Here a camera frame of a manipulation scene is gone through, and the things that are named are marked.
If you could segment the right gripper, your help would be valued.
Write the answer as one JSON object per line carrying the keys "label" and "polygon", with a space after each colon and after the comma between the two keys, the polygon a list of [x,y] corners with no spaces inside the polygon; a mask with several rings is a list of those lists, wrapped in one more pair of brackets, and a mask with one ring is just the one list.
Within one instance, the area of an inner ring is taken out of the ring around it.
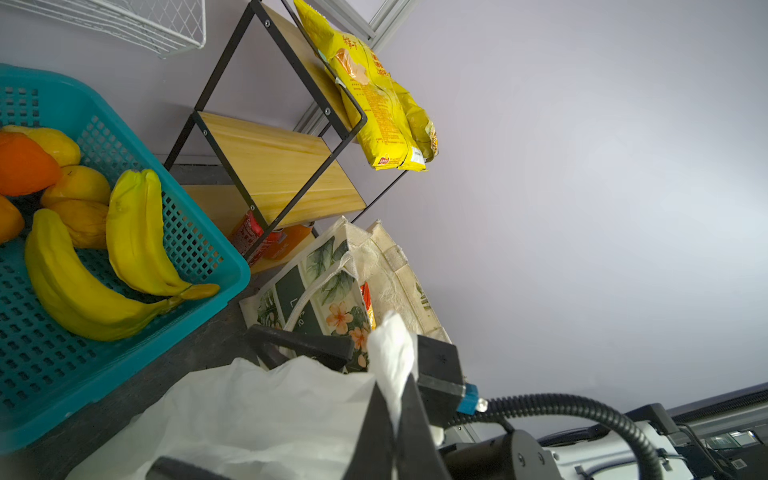
{"label": "right gripper", "polygon": [[[329,369],[344,369],[354,353],[354,342],[349,337],[306,335],[258,324],[248,328],[247,342],[266,369],[289,361],[281,348]],[[417,335],[416,365],[417,388],[432,426],[445,428],[457,414],[473,415],[477,411],[478,388],[465,381],[455,345]]]}

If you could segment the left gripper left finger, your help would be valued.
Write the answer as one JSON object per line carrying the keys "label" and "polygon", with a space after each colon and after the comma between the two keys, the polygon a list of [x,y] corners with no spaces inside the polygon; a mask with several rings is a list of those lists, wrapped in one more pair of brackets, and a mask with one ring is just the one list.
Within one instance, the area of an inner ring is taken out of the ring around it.
{"label": "left gripper left finger", "polygon": [[387,402],[377,384],[362,423],[344,480],[390,480],[394,472],[395,435]]}

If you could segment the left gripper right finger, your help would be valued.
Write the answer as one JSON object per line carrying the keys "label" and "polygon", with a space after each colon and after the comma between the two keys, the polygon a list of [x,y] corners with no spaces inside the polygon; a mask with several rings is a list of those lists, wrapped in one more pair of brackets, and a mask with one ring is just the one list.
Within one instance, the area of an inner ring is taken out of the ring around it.
{"label": "left gripper right finger", "polygon": [[428,417],[412,375],[408,377],[401,397],[395,445],[395,467],[400,480],[450,478],[435,448]]}

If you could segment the canvas tote bag floral print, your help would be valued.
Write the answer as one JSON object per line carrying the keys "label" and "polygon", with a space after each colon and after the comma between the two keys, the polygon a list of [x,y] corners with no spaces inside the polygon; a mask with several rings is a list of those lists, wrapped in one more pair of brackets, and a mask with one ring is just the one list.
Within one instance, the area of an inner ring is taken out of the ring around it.
{"label": "canvas tote bag floral print", "polygon": [[342,371],[361,372],[372,332],[360,290],[365,282],[377,326],[394,311],[408,331],[450,341],[404,251],[379,220],[366,229],[337,220],[240,308],[247,326],[351,338],[353,357]]}

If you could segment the red Lays chips bag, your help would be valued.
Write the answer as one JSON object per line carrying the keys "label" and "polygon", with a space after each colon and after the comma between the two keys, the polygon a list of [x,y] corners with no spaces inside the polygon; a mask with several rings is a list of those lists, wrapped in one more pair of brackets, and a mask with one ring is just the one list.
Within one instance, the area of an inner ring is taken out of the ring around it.
{"label": "red Lays chips bag", "polygon": [[365,282],[361,286],[360,290],[361,290],[361,295],[362,295],[362,299],[365,307],[366,316],[368,319],[368,324],[369,324],[370,330],[373,331],[377,327],[377,322],[376,322],[375,313],[373,309],[372,295],[371,295],[369,284]]}

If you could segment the white plastic grocery bag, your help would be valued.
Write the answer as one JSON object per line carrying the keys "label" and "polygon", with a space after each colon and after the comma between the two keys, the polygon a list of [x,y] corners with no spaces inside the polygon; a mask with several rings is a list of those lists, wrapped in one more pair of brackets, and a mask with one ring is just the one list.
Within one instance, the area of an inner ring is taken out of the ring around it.
{"label": "white plastic grocery bag", "polygon": [[365,372],[301,356],[272,370],[237,358],[189,373],[68,476],[143,479],[169,457],[231,479],[340,479],[377,383],[385,420],[399,418],[414,340],[390,312],[368,336]]}

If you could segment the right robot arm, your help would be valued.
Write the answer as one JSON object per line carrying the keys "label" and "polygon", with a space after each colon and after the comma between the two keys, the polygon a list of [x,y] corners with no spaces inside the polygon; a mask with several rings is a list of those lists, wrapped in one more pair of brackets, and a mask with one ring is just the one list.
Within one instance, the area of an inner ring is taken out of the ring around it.
{"label": "right robot arm", "polygon": [[392,424],[369,402],[349,479],[763,479],[767,392],[627,413],[565,394],[482,399],[457,349],[420,336]]}

